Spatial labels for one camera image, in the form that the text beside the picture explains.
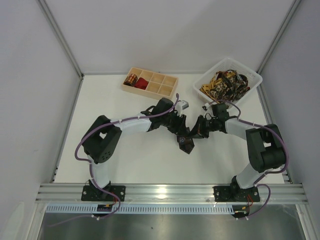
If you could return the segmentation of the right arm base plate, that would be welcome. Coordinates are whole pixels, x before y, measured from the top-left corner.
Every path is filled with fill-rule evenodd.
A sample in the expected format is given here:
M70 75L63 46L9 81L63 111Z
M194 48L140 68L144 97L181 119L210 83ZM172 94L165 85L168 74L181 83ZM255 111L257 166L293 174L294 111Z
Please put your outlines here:
M213 195L216 202L259 202L260 195L257 187L247 189L234 188L231 185L217 185L213 187Z

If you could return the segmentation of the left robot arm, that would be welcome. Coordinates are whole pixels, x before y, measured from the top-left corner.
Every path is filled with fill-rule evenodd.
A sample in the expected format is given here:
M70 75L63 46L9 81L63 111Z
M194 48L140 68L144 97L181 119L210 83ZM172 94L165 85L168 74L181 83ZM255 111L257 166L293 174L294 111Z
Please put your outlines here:
M112 121L105 115L99 116L83 136L81 143L90 161L90 184L110 190L108 161L115 152L120 137L147 133L164 126L177 136L177 142L183 151L188 153L192 150L193 147L186 144L190 130L186 127L186 115L183 114L183 110L188 107L189 103L185 100L172 102L163 97L157 105L126 119Z

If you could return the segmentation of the white plastic basket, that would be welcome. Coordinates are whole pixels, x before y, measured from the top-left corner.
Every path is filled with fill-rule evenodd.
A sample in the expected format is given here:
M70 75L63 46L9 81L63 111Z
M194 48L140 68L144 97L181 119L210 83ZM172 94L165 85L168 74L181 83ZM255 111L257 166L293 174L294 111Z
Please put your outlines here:
M225 72L227 70L235 70L238 74L242 74L246 76L248 79L248 87L250 87L249 91L239 100L232 101L237 107L239 107L240 104L244 103L263 81L262 76L260 76L258 73L256 73L249 67L230 57L226 57L214 66L212 66L198 80L196 80L193 83L194 92L204 103L210 103L213 100L200 91L202 85L209 84L210 80L214 77L214 75L217 72Z

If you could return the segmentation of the wooden compartment box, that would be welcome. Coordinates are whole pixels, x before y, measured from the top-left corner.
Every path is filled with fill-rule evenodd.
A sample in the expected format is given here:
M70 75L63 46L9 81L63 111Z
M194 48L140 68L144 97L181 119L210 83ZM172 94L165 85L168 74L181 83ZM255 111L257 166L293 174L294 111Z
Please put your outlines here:
M135 88L135 86L124 85L124 81L129 74L136 74L138 79L144 78L147 80L149 83L146 90ZM137 67L132 67L127 75L121 84L123 91L156 100L160 100L161 98L172 100L179 82L179 79L175 76Z

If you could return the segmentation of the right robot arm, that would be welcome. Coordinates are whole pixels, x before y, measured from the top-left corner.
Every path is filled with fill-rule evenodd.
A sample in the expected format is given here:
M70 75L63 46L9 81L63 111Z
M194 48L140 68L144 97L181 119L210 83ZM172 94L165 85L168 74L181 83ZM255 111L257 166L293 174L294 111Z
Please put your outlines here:
M248 194L257 190L260 180L270 174L279 174L288 167L287 148L275 124L259 125L229 115L225 103L209 104L213 116L200 115L189 138L208 138L211 132L223 132L246 141L249 163L244 170L234 176L227 187L215 190L219 201L242 202Z

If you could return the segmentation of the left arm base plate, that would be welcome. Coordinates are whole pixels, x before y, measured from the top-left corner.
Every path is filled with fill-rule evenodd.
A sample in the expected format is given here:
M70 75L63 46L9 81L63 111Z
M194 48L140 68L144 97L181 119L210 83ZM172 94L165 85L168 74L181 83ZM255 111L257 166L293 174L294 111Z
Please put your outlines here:
M118 196L121 202L125 200L126 187L124 185L110 185L105 187L104 190ZM84 202L112 202L115 199L115 197L97 189L94 185L85 185L82 189L81 201Z

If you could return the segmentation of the brown blue-flowered tie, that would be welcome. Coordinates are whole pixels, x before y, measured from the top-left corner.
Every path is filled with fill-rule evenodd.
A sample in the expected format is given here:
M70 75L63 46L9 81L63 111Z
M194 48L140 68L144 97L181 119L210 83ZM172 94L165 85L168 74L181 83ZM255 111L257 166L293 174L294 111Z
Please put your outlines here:
M195 147L193 139L183 135L177 136L177 142L179 145L179 149L187 154L190 154Z

